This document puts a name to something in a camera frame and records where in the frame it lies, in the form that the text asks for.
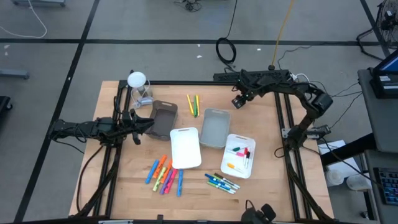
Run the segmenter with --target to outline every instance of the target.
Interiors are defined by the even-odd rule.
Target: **white bucket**
[[[338,170],[328,170],[325,172],[326,184],[328,187],[340,185],[344,182],[344,177]]]
[[[347,178],[347,186],[351,190],[368,190],[372,189],[371,181],[361,174],[352,175]]]

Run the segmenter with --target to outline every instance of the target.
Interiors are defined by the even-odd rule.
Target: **black floor stripe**
[[[0,43],[18,44],[79,44],[78,39],[0,39]],[[119,39],[86,39],[84,44],[216,44],[217,40],[119,40]],[[231,40],[237,45],[275,45],[276,40]],[[364,46],[380,45],[377,41],[362,42]],[[335,45],[358,46],[356,41],[324,40],[281,40],[279,45]]]
[[[85,40],[87,39],[88,32],[90,31],[90,27],[91,27],[91,24],[93,22],[93,19],[94,19],[94,16],[95,16],[95,12],[97,10],[99,2],[100,2],[100,0],[95,0],[94,3],[93,3],[93,6],[91,8],[90,15],[88,16],[88,19],[87,19],[87,22],[86,22],[86,26],[85,26],[85,28],[83,30],[82,35],[81,35],[80,43],[79,43],[79,45],[77,47],[75,56],[74,56],[74,58],[72,60],[72,64],[70,65],[67,78],[65,79],[65,83],[63,84],[61,95],[60,95],[60,98],[58,99],[57,105],[55,107],[54,114],[53,114],[53,116],[51,118],[51,122],[49,124],[48,130],[50,129],[51,124],[54,121],[56,121],[57,119],[59,119],[59,116],[61,114],[63,104],[64,104],[65,99],[67,97],[69,86],[70,86],[70,84],[72,82],[73,75],[75,74],[75,70],[76,70],[76,67],[78,65],[78,62],[79,62],[79,59],[80,59],[80,56],[81,56],[81,52],[83,50],[83,46],[85,44]],[[39,178],[40,171],[42,169],[45,157],[47,155],[47,151],[49,150],[50,142],[51,142],[51,140],[49,138],[45,138],[44,141],[43,141],[43,145],[40,148],[40,152],[39,152],[39,155],[37,157],[35,166],[33,168],[32,174],[30,175],[30,179],[29,179],[27,187],[25,189],[24,196],[22,197],[21,203],[19,204],[19,208],[18,208],[18,211],[16,213],[14,222],[22,222],[23,219],[24,219],[27,207],[29,205],[30,199],[32,197],[33,191],[34,191],[36,183],[37,183],[37,179]]]
[[[381,44],[381,49],[382,49],[382,51],[383,51],[383,53],[384,53],[384,56],[387,57],[388,55],[390,55],[390,51],[389,51],[388,48],[386,47],[386,45],[385,45],[385,43],[384,43],[384,39],[383,39],[382,35],[380,34],[379,30],[378,30],[377,27],[375,26],[376,21],[374,21],[374,18],[373,18],[372,13],[371,13],[371,11],[370,11],[370,9],[369,9],[369,6],[368,6],[368,4],[366,3],[366,0],[360,0],[360,1],[361,1],[361,4],[362,4],[363,9],[365,10],[366,16],[367,16],[368,19],[369,19],[369,22],[371,23],[371,27],[373,27],[374,35],[376,35],[376,37],[377,37],[379,43]]]

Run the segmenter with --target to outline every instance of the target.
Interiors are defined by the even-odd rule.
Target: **gray tray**
[[[227,111],[207,108],[199,142],[204,146],[224,148],[229,134],[230,118],[231,115]]]
[[[169,141],[170,132],[177,119],[177,110],[178,107],[174,103],[155,100],[150,113],[150,118],[153,118],[155,123],[145,133],[151,138]]]

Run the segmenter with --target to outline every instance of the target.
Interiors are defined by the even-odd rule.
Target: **computer monitor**
[[[398,98],[398,50],[370,71],[370,84],[377,98]]]
[[[374,70],[380,73],[398,74],[398,50],[390,54],[379,65],[377,65]]]

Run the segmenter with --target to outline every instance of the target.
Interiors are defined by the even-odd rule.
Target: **blue marker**
[[[170,177],[172,176],[172,171],[173,171],[173,170],[170,169],[170,170],[169,170],[169,174],[167,174],[166,180],[164,181],[163,186],[162,186],[162,188],[161,188],[161,190],[160,190],[160,194],[161,194],[161,195],[164,194],[164,190],[165,190],[166,187],[167,187],[167,183],[169,182]]]
[[[217,181],[214,181],[214,180],[211,180],[211,179],[210,179],[209,181],[210,181],[210,183],[215,184],[215,185],[221,187],[222,189],[230,190],[231,192],[235,192],[234,190],[232,190],[232,189],[226,187],[225,185],[222,185],[221,183],[219,183],[219,182],[217,182]]]
[[[157,165],[159,164],[159,160],[155,160],[154,165],[152,166],[152,169],[150,170],[147,179],[145,180],[145,184],[149,184],[152,176],[154,175],[154,172],[156,170]]]
[[[182,175],[183,175],[183,170],[180,170],[180,175],[179,175],[179,177],[178,177],[177,197],[181,197],[181,190],[182,190]]]
[[[223,180],[218,180],[217,178],[213,177],[210,174],[205,174],[205,176],[208,177],[210,180],[214,180],[215,182],[217,182],[217,184],[224,185],[225,187],[227,187],[229,189],[231,188],[231,186],[229,184],[227,184],[226,182],[224,182]]]

